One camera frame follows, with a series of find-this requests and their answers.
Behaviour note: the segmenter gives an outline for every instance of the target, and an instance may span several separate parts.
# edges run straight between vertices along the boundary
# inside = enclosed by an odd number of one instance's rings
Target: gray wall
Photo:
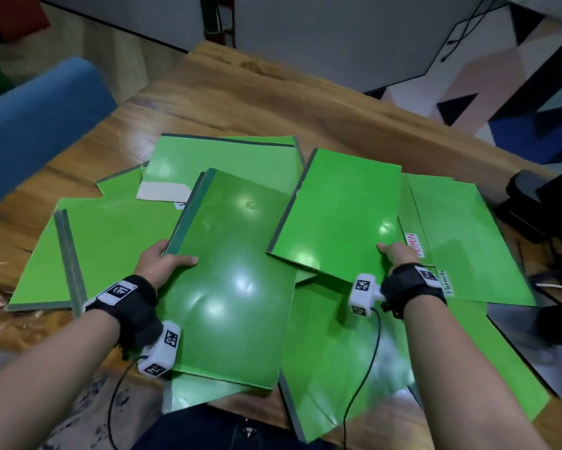
[[[48,1],[186,50],[203,37],[199,0]],[[237,46],[364,92],[424,74],[479,1],[236,0]]]

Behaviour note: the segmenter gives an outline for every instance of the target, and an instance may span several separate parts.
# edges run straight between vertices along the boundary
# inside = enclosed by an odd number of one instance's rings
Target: red object
[[[0,37],[4,41],[16,41],[49,26],[39,0],[0,0]]]

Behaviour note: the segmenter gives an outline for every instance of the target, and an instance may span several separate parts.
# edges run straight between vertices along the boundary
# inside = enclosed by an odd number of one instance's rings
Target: black wristband
[[[402,319],[406,304],[420,295],[432,295],[447,305],[441,283],[423,265],[412,262],[399,265],[381,284],[387,302],[383,309],[391,310],[395,318]]]
[[[156,289],[150,282],[131,275],[87,302],[85,310],[102,310],[116,318],[121,325],[117,344],[125,350],[140,349],[154,344],[163,331],[156,303]]]

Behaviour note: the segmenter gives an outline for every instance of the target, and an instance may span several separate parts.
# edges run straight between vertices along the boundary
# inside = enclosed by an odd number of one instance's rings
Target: black triangle
[[[439,113],[441,113],[443,123],[447,126],[453,125],[478,94],[479,93],[475,93],[474,95],[467,95],[450,99],[449,101],[438,102],[437,109],[439,109]]]
[[[510,16],[512,17],[512,25],[514,27],[517,45],[521,45],[545,18],[545,14],[540,14],[539,12],[515,3],[510,3]]]
[[[562,107],[533,114],[533,125],[537,137],[543,138],[562,124]]]

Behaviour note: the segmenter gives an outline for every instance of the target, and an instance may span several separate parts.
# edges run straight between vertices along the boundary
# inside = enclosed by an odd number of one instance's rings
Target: wood grain
[[[0,203],[0,303],[16,286],[58,199],[99,196],[95,181],[149,159],[161,133],[297,135],[306,157],[325,148],[396,163],[405,172],[452,176],[477,183],[492,202],[504,199],[506,183],[522,168],[549,176],[542,167],[455,129],[204,42]],[[522,246],[529,273],[547,268],[545,249],[512,231],[506,235],[515,256]],[[9,334],[2,333],[0,347],[22,350],[68,319],[64,311],[11,316],[0,307],[0,328]],[[213,404],[287,427],[276,390],[265,398],[240,393]],[[536,423],[550,445],[562,448],[562,401],[551,401]],[[433,447],[424,414],[407,392],[348,427],[352,448]],[[340,431],[326,438],[339,443]]]

